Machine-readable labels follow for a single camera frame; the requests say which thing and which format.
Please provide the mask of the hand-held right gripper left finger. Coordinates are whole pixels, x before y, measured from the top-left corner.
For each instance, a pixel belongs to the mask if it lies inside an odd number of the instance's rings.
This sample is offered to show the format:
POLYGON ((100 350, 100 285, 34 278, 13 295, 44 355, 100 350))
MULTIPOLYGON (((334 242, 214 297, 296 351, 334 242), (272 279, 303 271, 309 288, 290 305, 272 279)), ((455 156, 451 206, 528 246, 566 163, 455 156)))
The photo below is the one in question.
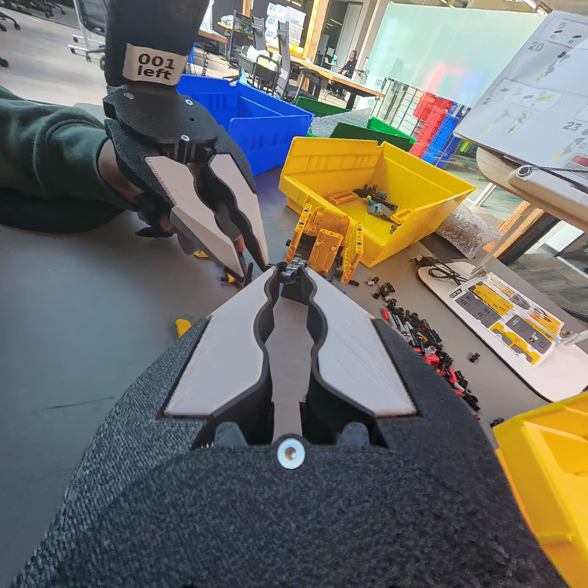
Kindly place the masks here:
POLYGON ((278 276, 278 268, 269 268, 210 314, 169 393, 165 418, 204 422, 195 443, 213 442, 226 422, 239 426, 248 445, 272 441, 275 409, 266 342, 275 326, 278 276))

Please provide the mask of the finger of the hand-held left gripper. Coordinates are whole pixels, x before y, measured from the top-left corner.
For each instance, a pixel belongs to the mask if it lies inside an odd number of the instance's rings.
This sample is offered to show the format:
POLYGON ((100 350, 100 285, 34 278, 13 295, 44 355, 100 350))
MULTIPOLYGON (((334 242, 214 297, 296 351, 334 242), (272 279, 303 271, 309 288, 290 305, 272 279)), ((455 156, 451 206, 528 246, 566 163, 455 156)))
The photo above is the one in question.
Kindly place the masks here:
POLYGON ((170 220, 178 230, 182 249, 187 254, 198 249, 205 251, 236 280, 243 281, 246 270, 233 241, 218 226, 213 210, 199 197, 191 170, 165 156, 147 157, 145 162, 171 201, 170 220))
POLYGON ((230 154, 216 154, 208 167, 220 185, 218 195, 227 207, 229 218, 240 231, 245 248, 261 270, 269 264, 258 197, 230 154))

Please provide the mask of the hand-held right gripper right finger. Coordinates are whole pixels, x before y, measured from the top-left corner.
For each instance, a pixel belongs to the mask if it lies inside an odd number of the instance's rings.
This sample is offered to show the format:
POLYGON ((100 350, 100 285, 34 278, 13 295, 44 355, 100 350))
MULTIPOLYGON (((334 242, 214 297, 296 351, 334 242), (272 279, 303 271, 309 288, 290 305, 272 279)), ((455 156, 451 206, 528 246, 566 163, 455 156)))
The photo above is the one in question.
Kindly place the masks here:
POLYGON ((300 287, 313 340, 303 437, 315 445, 387 445, 379 421, 417 415, 382 337, 390 329, 310 268, 300 287))

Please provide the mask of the yellow grey lego subassembly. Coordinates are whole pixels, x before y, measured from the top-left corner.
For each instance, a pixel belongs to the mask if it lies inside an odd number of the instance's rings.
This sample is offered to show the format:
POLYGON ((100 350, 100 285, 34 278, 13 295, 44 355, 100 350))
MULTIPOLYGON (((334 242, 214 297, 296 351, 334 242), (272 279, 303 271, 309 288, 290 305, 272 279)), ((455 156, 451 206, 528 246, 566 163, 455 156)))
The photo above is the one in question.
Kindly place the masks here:
POLYGON ((238 254, 238 257, 241 267, 244 271, 244 278, 242 280, 237 279, 232 274, 228 273, 227 270, 224 270, 223 274, 219 278, 219 282, 226 285, 232 285, 238 289, 242 289, 252 282, 254 264, 247 263, 243 257, 243 254, 241 253, 238 254))

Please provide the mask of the grey lego connector piece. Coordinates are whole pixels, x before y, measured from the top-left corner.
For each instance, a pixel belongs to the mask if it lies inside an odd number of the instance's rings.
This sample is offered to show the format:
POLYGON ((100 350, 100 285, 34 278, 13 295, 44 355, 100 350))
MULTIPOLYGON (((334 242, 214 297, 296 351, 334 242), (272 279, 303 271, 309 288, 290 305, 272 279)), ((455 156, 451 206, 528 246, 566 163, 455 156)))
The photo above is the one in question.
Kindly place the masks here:
POLYGON ((291 262, 283 261, 276 264, 277 278, 280 284, 297 284, 307 268, 305 259, 295 257, 291 262))

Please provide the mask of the pile of small lego pins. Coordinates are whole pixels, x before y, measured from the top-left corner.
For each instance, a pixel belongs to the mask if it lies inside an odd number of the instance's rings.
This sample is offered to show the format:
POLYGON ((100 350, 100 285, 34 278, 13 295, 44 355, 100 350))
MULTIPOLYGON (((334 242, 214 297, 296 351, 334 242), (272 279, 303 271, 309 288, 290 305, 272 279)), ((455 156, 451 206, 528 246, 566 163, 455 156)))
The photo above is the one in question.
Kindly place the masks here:
POLYGON ((411 354, 420 356, 429 364, 430 369, 438 374, 445 382, 440 390, 451 389, 453 396, 460 400, 462 408, 473 417, 480 426, 482 433, 488 437, 491 445, 497 445, 495 428, 491 422, 498 418, 507 420, 512 413, 508 404, 507 392, 511 390, 516 380, 505 363, 499 359, 486 345, 480 341, 458 317, 456 317, 440 300, 431 293, 428 287, 424 287, 419 280, 413 280, 403 273, 401 269, 397 274, 394 268, 386 268, 385 265, 373 268, 361 264, 357 266, 354 280, 361 284, 354 292, 349 286, 348 295, 365 309, 374 312, 376 319, 385 320, 393 332, 405 340, 406 345, 412 349, 411 354), (407 313, 419 315, 419 322, 427 322, 428 317, 433 318, 429 330, 440 327, 437 338, 442 347, 442 353, 447 357, 453 357, 453 362, 447 366, 442 359, 442 370, 436 363, 427 360, 427 354, 423 350, 434 346, 436 341, 423 342, 422 338, 429 338, 428 333, 421 328, 410 327, 410 333, 400 329, 397 321, 387 318, 381 312, 387 307, 389 301, 382 301, 382 297, 373 298, 374 293, 380 293, 380 289, 390 283, 393 292, 387 294, 391 299, 396 299, 395 308, 402 310, 402 324, 406 326, 411 320, 407 320, 407 313))

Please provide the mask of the yellow lego vehicle model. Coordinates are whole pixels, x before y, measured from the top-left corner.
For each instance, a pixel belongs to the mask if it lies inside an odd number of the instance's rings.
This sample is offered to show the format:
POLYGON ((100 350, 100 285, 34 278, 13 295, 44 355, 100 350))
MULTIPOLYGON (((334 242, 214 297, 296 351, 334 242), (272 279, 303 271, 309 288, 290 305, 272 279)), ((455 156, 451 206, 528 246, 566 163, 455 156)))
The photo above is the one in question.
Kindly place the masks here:
POLYGON ((364 226, 339 210, 306 202, 285 263, 313 269, 327 280, 358 286, 353 275, 364 255, 364 226))

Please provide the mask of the black lego gear parts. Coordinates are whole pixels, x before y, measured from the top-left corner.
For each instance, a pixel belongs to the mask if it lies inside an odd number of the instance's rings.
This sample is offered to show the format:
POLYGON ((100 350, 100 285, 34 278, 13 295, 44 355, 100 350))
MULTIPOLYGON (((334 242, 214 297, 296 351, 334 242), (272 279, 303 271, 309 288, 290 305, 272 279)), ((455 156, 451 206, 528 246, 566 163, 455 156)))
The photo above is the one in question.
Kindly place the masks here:
POLYGON ((364 187, 354 189, 353 193, 362 199, 368 200, 368 203, 376 203, 382 206, 386 206, 394 212, 399 209, 398 205, 387 199, 387 193, 385 191, 378 191, 377 184, 373 186, 365 184, 364 187))

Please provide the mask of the lego instruction booklet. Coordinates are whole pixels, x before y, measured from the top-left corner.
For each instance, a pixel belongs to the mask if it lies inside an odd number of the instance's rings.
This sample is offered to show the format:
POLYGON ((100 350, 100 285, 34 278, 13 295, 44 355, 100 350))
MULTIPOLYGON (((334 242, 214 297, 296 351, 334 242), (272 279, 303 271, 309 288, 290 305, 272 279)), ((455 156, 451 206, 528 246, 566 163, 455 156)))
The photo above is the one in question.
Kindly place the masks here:
POLYGON ((455 128, 587 186, 587 16, 551 12, 455 128))

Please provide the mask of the person's left hand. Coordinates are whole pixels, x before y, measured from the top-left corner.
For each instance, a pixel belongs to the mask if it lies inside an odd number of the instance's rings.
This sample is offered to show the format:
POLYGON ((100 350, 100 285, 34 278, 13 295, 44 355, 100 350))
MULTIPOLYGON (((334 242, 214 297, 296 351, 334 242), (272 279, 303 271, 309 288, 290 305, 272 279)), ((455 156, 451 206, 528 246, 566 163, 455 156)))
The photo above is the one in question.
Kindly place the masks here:
POLYGON ((118 195, 130 203, 136 209, 139 220, 147 224, 144 213, 140 212, 138 207, 138 198, 143 194, 144 190, 134 185, 123 175, 118 166, 114 145, 110 139, 107 139, 100 149, 98 169, 102 179, 118 195))

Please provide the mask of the blue plastic bin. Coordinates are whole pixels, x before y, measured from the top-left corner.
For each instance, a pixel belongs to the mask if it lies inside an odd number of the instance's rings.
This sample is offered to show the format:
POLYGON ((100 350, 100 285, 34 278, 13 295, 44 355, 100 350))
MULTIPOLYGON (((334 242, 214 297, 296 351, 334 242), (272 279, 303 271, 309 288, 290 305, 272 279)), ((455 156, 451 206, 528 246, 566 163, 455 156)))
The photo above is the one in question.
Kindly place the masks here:
POLYGON ((184 74, 180 94, 199 102, 245 154, 254 176, 283 166, 314 114, 241 82, 184 74))

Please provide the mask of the silver bubble wrap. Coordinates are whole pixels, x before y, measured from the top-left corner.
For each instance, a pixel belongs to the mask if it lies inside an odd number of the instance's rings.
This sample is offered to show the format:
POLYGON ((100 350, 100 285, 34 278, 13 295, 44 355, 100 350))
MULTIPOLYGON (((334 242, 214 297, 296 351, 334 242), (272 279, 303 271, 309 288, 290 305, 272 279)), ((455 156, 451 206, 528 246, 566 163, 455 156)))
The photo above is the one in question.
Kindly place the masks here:
POLYGON ((367 130, 371 119, 371 108, 316 116, 307 136, 316 138, 346 138, 359 130, 367 130))
POLYGON ((448 215, 435 232, 467 259, 473 259, 484 246, 502 238, 501 232, 464 204, 448 215))

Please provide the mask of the wooden office desk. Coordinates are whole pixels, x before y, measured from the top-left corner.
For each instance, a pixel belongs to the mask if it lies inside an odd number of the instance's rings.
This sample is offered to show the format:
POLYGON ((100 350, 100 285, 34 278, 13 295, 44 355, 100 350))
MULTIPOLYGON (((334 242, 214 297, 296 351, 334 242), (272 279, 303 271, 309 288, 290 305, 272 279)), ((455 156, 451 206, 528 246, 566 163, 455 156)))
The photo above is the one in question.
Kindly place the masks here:
POLYGON ((327 70, 322 68, 314 63, 308 62, 298 56, 290 56, 290 63, 296 64, 299 69, 299 81, 298 86, 296 89, 296 93, 293 96, 293 101, 296 102, 300 93, 303 90, 303 85, 307 81, 309 77, 315 77, 319 79, 319 87, 325 88, 328 82, 335 82, 341 86, 346 88, 346 91, 349 92, 349 99, 347 100, 345 108, 348 110, 352 110, 355 104, 357 97, 374 97, 376 99, 384 99, 385 94, 378 91, 373 90, 370 88, 365 87, 364 85, 359 84, 358 82, 353 81, 352 79, 333 72, 331 70, 327 70))

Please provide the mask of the green plastic bin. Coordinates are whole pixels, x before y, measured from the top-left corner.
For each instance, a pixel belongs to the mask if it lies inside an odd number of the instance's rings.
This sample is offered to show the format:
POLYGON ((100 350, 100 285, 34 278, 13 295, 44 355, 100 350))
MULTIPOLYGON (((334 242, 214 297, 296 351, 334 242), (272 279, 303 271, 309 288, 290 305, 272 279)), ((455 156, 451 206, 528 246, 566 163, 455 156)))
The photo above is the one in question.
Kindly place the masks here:
MULTIPOLYGON (((313 114, 314 117, 351 111, 303 96, 298 97, 295 104, 297 107, 301 107, 303 110, 313 114)), ((359 130, 353 134, 349 132, 349 135, 346 138, 333 139, 376 141, 379 145, 381 145, 383 142, 386 142, 406 152, 409 152, 416 142, 414 138, 406 135, 396 128, 393 128, 389 124, 382 122, 376 117, 371 117, 367 130, 359 130)))

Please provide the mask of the stack of red blue bins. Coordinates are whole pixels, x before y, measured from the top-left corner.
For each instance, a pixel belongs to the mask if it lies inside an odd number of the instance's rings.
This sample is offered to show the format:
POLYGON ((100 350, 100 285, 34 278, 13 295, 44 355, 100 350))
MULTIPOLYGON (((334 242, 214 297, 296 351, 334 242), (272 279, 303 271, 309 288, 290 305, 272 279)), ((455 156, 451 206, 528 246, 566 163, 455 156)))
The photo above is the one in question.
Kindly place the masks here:
POLYGON ((454 130, 470 109, 424 92, 412 112, 416 118, 412 132, 415 143, 409 152, 439 169, 445 169, 461 143, 454 130))

